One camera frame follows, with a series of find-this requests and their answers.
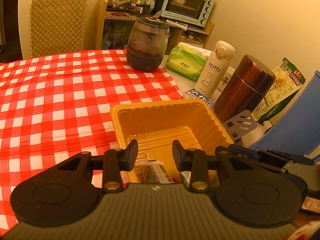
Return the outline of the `black seaweed snack pack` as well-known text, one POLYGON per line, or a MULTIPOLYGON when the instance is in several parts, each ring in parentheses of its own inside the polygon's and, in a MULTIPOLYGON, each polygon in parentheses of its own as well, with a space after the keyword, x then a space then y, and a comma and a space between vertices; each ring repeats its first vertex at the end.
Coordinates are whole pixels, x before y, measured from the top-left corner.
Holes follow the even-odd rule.
POLYGON ((160 161, 140 161, 135 165, 135 172, 139 181, 143 184, 170 184, 171 176, 160 161))

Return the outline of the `dark door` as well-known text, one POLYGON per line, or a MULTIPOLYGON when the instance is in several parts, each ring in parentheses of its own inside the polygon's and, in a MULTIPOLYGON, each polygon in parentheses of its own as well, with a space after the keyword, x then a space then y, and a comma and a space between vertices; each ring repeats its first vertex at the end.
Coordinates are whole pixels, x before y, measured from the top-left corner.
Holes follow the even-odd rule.
POLYGON ((18 0, 1 0, 1 63, 21 59, 18 0))

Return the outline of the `brown metal thermos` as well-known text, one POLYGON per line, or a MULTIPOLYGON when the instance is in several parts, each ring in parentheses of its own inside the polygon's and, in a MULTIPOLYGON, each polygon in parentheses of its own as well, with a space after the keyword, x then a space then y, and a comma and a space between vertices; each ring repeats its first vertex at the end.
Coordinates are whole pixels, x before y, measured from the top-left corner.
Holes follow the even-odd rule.
POLYGON ((263 100, 276 76, 264 63, 246 54, 230 81, 214 103, 214 113, 221 122, 244 110, 252 112, 263 100))

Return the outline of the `quilted beige chair back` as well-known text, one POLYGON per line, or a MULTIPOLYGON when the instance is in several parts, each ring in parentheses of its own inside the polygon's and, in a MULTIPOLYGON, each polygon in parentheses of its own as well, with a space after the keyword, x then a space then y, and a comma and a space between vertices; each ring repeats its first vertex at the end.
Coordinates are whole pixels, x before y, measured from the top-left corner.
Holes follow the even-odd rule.
POLYGON ((88 0, 31 0, 31 57, 82 51, 87 7, 88 0))

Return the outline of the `wooden shelf unit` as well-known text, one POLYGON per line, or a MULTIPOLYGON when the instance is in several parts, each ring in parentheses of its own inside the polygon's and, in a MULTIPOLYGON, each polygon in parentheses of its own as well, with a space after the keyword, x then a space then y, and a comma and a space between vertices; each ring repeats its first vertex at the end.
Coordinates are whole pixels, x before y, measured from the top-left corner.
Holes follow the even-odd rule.
MULTIPOLYGON (((120 13, 112 11, 111 0, 98 0, 97 20, 95 22, 95 49, 123 49, 126 47, 129 34, 137 19, 134 13, 120 13)), ((210 35, 215 27, 212 21, 208 21, 203 28, 188 25, 187 30, 183 31, 180 27, 168 23, 169 40, 166 54, 180 42, 185 42, 193 46, 205 48, 210 35)))

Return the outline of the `glass jar dark contents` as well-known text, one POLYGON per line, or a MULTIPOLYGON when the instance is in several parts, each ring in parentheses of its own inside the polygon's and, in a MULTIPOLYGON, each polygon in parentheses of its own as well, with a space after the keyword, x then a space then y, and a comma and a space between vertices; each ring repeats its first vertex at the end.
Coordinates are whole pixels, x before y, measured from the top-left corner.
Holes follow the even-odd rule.
POLYGON ((126 46, 129 65, 151 72, 159 67, 165 55, 170 27, 153 16, 137 18, 126 46))

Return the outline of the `blue thermos jug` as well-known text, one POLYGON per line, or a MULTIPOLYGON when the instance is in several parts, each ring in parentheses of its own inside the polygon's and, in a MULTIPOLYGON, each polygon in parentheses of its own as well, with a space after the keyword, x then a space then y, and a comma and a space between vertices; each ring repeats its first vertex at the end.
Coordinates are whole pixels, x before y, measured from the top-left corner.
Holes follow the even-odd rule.
POLYGON ((277 150, 294 155, 309 155, 319 146, 319 71, 299 98, 252 150, 277 150))

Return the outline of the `sunflower seed bag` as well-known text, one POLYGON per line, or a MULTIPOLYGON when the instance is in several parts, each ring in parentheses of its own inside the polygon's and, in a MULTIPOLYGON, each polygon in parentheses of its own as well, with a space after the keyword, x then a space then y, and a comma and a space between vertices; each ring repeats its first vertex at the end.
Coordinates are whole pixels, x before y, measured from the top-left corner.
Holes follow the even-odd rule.
POLYGON ((254 120, 260 124, 279 114, 305 83, 300 70, 285 57, 272 72, 276 79, 252 113, 254 120))

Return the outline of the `white green snack bag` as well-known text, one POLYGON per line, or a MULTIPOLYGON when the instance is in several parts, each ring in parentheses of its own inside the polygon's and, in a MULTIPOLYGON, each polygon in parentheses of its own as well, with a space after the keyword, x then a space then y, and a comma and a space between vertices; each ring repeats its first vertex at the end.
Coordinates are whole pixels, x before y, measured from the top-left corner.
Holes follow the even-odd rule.
POLYGON ((180 172, 180 176, 182 178, 183 184, 188 188, 190 185, 191 172, 190 171, 180 172))

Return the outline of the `white miffy bottle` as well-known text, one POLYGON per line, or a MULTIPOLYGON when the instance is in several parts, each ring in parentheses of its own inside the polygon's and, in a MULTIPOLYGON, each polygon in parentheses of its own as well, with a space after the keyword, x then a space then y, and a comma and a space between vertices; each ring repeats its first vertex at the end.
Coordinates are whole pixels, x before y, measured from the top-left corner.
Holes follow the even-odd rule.
POLYGON ((225 41, 217 41, 215 47, 198 78, 195 89, 210 98, 227 72, 235 48, 225 41))

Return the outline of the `grey slotted spatula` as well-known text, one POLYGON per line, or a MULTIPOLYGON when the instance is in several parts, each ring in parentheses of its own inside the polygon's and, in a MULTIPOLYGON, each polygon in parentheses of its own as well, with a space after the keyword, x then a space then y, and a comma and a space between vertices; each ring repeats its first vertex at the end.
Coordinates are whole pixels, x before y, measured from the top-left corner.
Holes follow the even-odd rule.
POLYGON ((223 126, 233 141, 257 128, 258 123, 253 119, 249 110, 244 110, 223 123, 223 126))

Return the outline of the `green tissue pack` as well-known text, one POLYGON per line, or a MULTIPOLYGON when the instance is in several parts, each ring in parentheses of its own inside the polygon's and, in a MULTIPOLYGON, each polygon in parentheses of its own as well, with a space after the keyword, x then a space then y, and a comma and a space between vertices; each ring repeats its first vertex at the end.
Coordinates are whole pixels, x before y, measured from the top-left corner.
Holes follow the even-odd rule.
POLYGON ((180 42, 171 50, 165 67, 196 82, 211 53, 211 50, 180 42))

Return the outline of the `light blue toaster oven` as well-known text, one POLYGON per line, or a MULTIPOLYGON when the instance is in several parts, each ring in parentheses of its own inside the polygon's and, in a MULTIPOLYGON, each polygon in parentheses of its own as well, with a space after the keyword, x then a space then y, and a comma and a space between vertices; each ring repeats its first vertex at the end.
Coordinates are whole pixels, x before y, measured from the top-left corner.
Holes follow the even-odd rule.
POLYGON ((164 0, 161 16, 187 24, 205 27, 215 0, 164 0))

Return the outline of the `red checkered tablecloth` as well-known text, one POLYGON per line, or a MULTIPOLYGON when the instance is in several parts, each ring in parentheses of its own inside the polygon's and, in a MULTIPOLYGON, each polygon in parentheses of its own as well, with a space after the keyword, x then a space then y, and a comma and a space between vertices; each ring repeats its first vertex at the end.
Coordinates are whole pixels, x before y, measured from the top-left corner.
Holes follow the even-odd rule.
POLYGON ((22 181, 81 152, 117 147, 110 109, 182 98, 165 68, 132 69, 123 50, 89 50, 1 64, 1 233, 16 225, 22 181))

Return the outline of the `orange plastic tray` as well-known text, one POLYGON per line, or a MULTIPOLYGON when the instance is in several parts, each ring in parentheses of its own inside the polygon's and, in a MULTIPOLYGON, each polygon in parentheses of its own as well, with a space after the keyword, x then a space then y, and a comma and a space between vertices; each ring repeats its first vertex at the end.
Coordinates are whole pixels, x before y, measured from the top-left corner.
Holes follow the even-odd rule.
POLYGON ((138 141, 138 161, 157 160, 173 181, 182 178, 172 156, 172 142, 214 155, 217 146, 233 141, 220 120, 201 99, 139 102, 111 107, 119 147, 138 141))

